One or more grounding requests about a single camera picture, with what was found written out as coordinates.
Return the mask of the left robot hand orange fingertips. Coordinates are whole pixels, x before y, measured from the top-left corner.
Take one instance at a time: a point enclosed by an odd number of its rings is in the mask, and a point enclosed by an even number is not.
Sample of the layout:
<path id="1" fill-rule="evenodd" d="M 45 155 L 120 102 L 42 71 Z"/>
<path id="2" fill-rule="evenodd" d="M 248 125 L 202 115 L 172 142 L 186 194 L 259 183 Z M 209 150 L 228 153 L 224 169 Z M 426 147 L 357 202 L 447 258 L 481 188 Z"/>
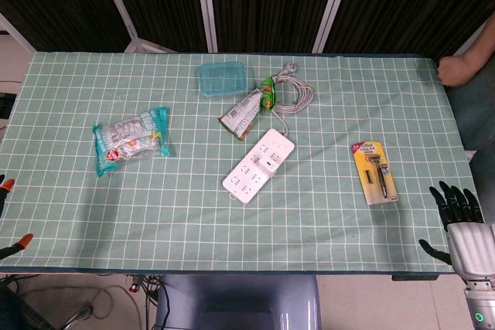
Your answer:
<path id="1" fill-rule="evenodd" d="M 5 207 L 5 201 L 7 198 L 7 195 L 10 193 L 12 187 L 15 184 L 14 179 L 7 179 L 5 180 L 5 175 L 1 174 L 1 211 L 0 213 L 3 213 L 4 207 Z M 33 239 L 33 234 L 32 233 L 27 233 L 24 235 L 19 241 L 15 242 L 13 245 L 9 247 L 3 247 L 0 249 L 0 260 L 4 260 L 7 257 L 10 257 L 25 248 L 29 245 L 29 243 Z"/>

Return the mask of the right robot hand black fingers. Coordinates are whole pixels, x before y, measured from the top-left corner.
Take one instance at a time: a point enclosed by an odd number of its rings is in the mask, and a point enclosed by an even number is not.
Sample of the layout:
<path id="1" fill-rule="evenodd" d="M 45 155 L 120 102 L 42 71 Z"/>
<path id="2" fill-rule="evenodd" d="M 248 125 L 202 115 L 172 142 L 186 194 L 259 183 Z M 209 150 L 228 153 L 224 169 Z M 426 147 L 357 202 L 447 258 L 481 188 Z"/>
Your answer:
<path id="1" fill-rule="evenodd" d="M 438 207 L 449 250 L 418 241 L 432 258 L 448 264 L 465 281 L 494 282 L 494 229 L 483 219 L 480 204 L 468 189 L 439 182 L 429 188 Z"/>

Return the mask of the person's bare hand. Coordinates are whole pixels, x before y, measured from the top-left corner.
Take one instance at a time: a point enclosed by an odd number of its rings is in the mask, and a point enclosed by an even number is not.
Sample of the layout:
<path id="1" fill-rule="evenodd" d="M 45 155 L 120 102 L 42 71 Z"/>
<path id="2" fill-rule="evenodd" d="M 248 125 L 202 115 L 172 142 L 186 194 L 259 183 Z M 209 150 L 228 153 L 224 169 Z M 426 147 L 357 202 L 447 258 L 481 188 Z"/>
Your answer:
<path id="1" fill-rule="evenodd" d="M 440 59 L 438 77 L 446 87 L 458 87 L 467 83 L 477 71 L 476 63 L 467 56 L 446 56 Z"/>

